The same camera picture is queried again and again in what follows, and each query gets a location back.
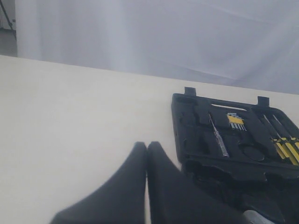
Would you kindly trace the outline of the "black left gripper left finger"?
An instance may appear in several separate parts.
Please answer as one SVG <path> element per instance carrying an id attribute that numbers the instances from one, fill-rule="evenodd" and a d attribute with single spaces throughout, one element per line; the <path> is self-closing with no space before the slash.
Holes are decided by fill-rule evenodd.
<path id="1" fill-rule="evenodd" d="M 136 142 L 120 168 L 95 192 L 58 212 L 53 224 L 143 224 L 147 148 Z"/>

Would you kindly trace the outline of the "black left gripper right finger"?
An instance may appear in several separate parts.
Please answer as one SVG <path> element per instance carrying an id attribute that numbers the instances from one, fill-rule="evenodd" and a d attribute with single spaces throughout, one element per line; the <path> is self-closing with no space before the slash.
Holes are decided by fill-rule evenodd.
<path id="1" fill-rule="evenodd" d="M 246 224 L 245 216 L 217 201 L 184 176 L 161 144 L 148 145 L 150 218 L 153 224 Z"/>

